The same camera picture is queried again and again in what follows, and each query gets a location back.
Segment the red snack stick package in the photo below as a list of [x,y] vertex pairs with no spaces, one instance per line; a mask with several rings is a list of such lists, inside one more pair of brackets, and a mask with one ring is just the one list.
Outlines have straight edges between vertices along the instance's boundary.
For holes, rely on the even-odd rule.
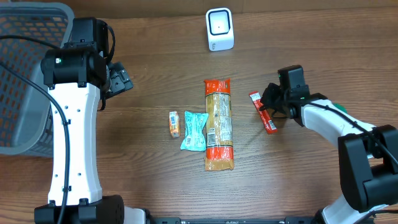
[[267,134],[274,134],[277,132],[277,128],[274,125],[271,117],[269,116],[267,110],[260,110],[263,104],[261,103],[261,96],[258,91],[253,91],[249,94],[259,116],[261,117],[262,123],[266,129]]

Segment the light blue tissue pack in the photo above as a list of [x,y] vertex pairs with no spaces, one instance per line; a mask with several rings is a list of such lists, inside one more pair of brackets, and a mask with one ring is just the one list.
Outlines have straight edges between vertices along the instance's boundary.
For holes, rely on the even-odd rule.
[[181,150],[205,151],[206,139],[203,129],[209,117],[208,113],[185,112],[185,137],[181,143]]

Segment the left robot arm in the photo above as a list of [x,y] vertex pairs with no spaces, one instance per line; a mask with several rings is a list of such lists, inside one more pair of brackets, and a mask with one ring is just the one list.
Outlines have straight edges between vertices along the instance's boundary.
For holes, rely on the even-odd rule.
[[53,115],[53,172],[48,202],[36,223],[147,223],[142,208],[103,195],[96,163],[96,115],[106,100],[133,87],[113,62],[112,28],[94,17],[73,20],[70,40],[41,62]]

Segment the green lid jar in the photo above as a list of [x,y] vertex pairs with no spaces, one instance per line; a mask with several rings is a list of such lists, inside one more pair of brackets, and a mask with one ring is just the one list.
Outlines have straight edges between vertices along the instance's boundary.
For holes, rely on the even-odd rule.
[[342,111],[342,112],[344,112],[344,113],[347,113],[347,110],[346,110],[346,108],[344,107],[344,106],[342,106],[342,105],[340,105],[340,104],[338,104],[338,103],[334,103],[333,104],[336,108],[338,108],[340,111]]

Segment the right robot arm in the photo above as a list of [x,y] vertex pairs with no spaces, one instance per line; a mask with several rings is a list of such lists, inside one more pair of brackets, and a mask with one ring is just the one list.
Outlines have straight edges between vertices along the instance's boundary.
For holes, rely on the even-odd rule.
[[342,194],[304,223],[374,223],[377,215],[397,213],[397,128],[364,123],[337,108],[326,96],[311,94],[303,68],[278,70],[260,99],[272,109],[323,136],[338,149]]

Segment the red and tan cracker package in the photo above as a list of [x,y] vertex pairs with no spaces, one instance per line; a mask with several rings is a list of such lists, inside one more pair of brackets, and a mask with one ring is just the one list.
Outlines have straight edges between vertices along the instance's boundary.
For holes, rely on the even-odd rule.
[[205,80],[205,170],[234,169],[230,80]]

